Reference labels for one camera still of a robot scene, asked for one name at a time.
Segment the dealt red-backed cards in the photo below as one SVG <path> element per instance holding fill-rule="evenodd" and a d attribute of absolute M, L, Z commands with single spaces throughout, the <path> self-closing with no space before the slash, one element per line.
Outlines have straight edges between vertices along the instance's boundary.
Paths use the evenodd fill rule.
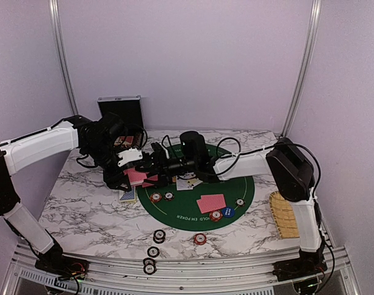
<path fill-rule="evenodd" d="M 145 188 L 145 187 L 151 187 L 151 186 L 155 186 L 157 182 L 158 182 L 158 175 L 154 175 L 154 176 L 150 176 L 150 177 L 146 178 L 142 182 L 141 186 L 143 188 Z"/>

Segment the red-backed playing card deck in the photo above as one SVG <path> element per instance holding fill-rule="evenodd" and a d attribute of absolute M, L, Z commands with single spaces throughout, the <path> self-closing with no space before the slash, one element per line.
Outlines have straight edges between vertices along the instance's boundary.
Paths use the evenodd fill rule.
<path fill-rule="evenodd" d="M 131 186 L 139 186 L 143 184 L 144 180 L 147 178 L 145 172 L 136 171 L 134 168 L 125 170 L 124 174 L 128 176 Z"/>

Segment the small orange chip pile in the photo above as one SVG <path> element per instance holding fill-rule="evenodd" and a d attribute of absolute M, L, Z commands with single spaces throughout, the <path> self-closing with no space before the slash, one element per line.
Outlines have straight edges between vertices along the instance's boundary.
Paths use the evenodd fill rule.
<path fill-rule="evenodd" d="M 218 222 L 223 217 L 223 214 L 220 210 L 215 210 L 209 213 L 209 218 L 213 222 Z"/>
<path fill-rule="evenodd" d="M 162 195 L 158 192 L 155 192 L 155 193 L 150 195 L 149 199 L 150 199 L 151 202 L 157 203 L 157 202 L 160 202 L 162 200 Z"/>

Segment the dark chips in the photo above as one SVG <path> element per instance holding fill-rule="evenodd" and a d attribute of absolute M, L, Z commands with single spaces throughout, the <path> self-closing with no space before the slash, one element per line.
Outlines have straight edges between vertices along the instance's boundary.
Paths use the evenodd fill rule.
<path fill-rule="evenodd" d="M 174 194 L 172 192 L 166 192 L 164 194 L 164 198 L 167 201 L 171 201 L 171 200 L 173 200 L 175 198 L 175 196 L 174 196 Z"/>

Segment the dark brown chip stack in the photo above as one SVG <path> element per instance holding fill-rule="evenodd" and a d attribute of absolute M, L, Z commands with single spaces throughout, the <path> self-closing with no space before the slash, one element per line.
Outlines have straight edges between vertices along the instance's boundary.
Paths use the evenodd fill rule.
<path fill-rule="evenodd" d="M 153 241 L 157 244 L 161 244 L 165 242 L 166 234 L 162 229 L 158 229 L 154 231 L 153 234 Z"/>

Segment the blue small blind button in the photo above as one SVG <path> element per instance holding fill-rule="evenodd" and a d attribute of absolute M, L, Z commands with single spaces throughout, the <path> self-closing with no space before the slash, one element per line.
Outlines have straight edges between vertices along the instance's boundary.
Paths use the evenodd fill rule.
<path fill-rule="evenodd" d="M 225 218 L 233 218 L 236 214 L 235 209 L 230 206 L 223 208 L 221 213 Z"/>

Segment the orange red chip stack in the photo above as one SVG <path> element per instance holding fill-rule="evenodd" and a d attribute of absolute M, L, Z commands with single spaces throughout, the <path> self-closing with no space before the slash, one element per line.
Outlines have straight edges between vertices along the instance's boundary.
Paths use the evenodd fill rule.
<path fill-rule="evenodd" d="M 207 237 L 205 234 L 198 233 L 194 236 L 194 243 L 196 245 L 204 245 L 207 242 Z"/>

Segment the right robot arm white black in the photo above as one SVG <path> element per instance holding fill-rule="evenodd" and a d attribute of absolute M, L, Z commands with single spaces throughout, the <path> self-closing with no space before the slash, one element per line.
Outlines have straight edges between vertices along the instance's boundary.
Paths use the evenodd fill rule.
<path fill-rule="evenodd" d="M 313 197 L 311 162 L 287 138 L 270 141 L 251 154 L 235 157 L 229 149 L 206 144 L 198 132 L 184 132 L 170 149 L 162 171 L 193 167 L 203 183 L 179 191 L 175 184 L 137 190 L 142 239 L 163 238 L 164 258 L 219 258 L 299 246 L 305 254 L 295 270 L 308 275 L 319 265 L 320 215 Z M 292 206 L 298 236 L 290 242 L 275 232 L 277 218 L 269 194 L 277 189 Z"/>

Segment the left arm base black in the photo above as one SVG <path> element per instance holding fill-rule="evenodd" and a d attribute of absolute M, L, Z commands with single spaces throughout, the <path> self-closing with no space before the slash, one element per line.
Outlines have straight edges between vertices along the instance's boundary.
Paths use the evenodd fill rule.
<path fill-rule="evenodd" d="M 35 267 L 63 278 L 84 278 L 87 274 L 89 262 L 85 259 L 65 256 L 60 244 L 54 240 L 54 245 L 44 254 L 36 254 Z"/>

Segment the aluminium poker case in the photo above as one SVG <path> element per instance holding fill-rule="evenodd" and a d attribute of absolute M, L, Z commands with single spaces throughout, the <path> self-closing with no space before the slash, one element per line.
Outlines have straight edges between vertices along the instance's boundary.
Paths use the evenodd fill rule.
<path fill-rule="evenodd" d="M 101 115 L 105 115 L 108 112 L 117 114 L 124 122 L 124 129 L 120 135 L 117 136 L 134 136 L 137 132 L 141 132 L 145 135 L 144 143 L 141 149 L 146 145 L 148 135 L 143 124 L 143 113 L 141 107 L 141 96 L 108 96 L 100 97 L 97 100 L 97 104 Z M 116 147 L 117 152 L 134 148 L 132 147 Z"/>

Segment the round green poker mat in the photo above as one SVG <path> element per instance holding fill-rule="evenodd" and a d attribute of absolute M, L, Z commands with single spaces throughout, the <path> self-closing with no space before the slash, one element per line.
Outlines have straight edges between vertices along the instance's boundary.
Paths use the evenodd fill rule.
<path fill-rule="evenodd" d="M 150 201 L 150 195 L 155 192 L 162 195 L 160 202 Z M 172 192 L 175 198 L 171 201 L 165 200 L 164 194 L 166 192 Z M 247 176 L 222 183 L 202 183 L 193 190 L 187 191 L 178 191 L 175 183 L 161 188 L 140 186 L 136 188 L 136 193 L 144 209 L 157 221 L 180 230 L 206 232 L 228 226 L 243 217 L 252 204 L 255 183 L 251 176 Z M 202 214 L 200 212 L 196 200 L 200 199 L 202 195 L 213 194 L 224 195 L 226 206 L 235 209 L 236 214 L 233 218 L 223 216 L 218 222 L 213 222 L 208 213 Z M 237 206 L 235 203 L 237 199 L 244 199 L 245 205 L 243 207 Z"/>

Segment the fallen dark chip on table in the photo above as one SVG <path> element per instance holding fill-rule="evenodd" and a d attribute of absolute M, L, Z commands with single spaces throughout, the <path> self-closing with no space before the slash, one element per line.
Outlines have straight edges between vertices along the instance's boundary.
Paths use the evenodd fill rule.
<path fill-rule="evenodd" d="M 156 258 L 160 254 L 159 248 L 156 246 L 151 246 L 147 249 L 147 255 L 151 258 Z"/>

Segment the woven bamboo tray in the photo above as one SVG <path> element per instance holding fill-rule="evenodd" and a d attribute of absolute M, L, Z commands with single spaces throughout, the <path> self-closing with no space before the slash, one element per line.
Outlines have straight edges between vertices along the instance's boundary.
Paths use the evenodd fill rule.
<path fill-rule="evenodd" d="M 269 195 L 269 206 L 281 239 L 299 238 L 296 217 L 290 202 L 279 191 Z"/>

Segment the fallen dark chip lower rail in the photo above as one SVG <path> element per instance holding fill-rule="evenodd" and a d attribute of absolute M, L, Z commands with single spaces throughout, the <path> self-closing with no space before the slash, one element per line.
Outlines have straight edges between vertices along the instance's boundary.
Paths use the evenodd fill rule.
<path fill-rule="evenodd" d="M 147 275 L 152 275 L 156 272 L 157 268 L 153 264 L 147 264 L 143 267 L 143 271 Z"/>

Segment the front aluminium rail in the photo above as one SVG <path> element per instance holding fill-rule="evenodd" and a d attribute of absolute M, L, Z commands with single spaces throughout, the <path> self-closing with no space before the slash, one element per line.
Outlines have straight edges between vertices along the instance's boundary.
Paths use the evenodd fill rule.
<path fill-rule="evenodd" d="M 82 255 L 89 265 L 79 287 L 81 294 L 293 294 L 301 280 L 279 282 L 273 263 L 297 254 L 293 247 L 233 258 L 160 259 L 153 275 L 144 274 L 142 259 Z M 35 260 L 26 245 L 18 245 L 0 293 L 45 294 L 51 288 L 74 294 L 75 283 L 36 269 Z"/>

